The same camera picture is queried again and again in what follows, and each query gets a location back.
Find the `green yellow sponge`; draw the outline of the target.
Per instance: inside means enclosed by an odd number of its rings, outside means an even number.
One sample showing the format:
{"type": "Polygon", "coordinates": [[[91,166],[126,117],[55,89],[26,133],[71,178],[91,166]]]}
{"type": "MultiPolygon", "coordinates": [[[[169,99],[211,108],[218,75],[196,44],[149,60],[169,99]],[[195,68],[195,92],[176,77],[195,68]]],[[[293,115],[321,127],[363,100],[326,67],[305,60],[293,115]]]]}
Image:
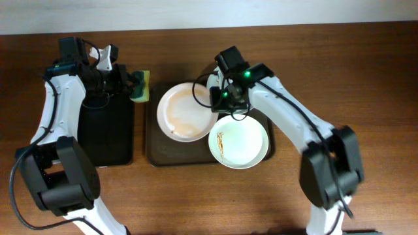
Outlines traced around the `green yellow sponge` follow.
{"type": "Polygon", "coordinates": [[[150,99],[150,72],[148,70],[135,71],[131,74],[134,79],[135,88],[130,99],[133,102],[148,102],[150,99]]]}

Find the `white plate bottom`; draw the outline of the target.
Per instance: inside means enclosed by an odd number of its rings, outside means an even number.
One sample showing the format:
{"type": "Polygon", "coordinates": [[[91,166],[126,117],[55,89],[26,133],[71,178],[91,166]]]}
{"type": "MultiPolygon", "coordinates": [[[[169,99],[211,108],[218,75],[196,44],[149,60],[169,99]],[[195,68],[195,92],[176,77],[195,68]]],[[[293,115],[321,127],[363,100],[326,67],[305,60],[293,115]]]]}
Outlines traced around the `white plate bottom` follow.
{"type": "Polygon", "coordinates": [[[259,164],[270,147],[265,128],[254,118],[225,116],[212,127],[208,146],[222,165],[243,170],[259,164]]]}

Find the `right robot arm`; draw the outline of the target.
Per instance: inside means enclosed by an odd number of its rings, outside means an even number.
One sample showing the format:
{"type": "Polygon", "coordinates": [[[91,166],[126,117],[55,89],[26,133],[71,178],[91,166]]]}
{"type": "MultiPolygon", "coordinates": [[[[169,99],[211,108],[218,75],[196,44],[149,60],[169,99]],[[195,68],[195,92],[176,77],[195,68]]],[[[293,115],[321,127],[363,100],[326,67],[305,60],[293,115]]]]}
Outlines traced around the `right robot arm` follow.
{"type": "Polygon", "coordinates": [[[348,205],[364,181],[357,135],[317,117],[288,92],[266,65],[250,65],[236,46],[215,57],[220,85],[210,88],[213,112],[254,108],[271,120],[302,155],[299,183],[311,202],[307,234],[342,234],[348,205]]]}

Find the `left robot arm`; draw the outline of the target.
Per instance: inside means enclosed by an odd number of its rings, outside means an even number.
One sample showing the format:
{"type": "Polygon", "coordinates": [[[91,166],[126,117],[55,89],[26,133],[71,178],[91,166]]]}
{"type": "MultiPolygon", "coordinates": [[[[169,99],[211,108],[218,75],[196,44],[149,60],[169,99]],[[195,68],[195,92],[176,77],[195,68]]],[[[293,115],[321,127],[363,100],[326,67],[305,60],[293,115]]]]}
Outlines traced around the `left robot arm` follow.
{"type": "Polygon", "coordinates": [[[59,59],[43,75],[46,98],[39,127],[30,145],[17,149],[9,178],[9,197],[20,222],[32,230],[46,230],[74,223],[84,234],[129,234],[116,221],[100,197],[99,175],[78,142],[80,111],[93,106],[91,98],[125,95],[133,102],[150,97],[150,73],[128,73],[117,64],[118,48],[96,45],[78,37],[59,39],[59,59]],[[37,207],[64,220],[35,226],[21,215],[14,196],[19,171],[37,207]]]}

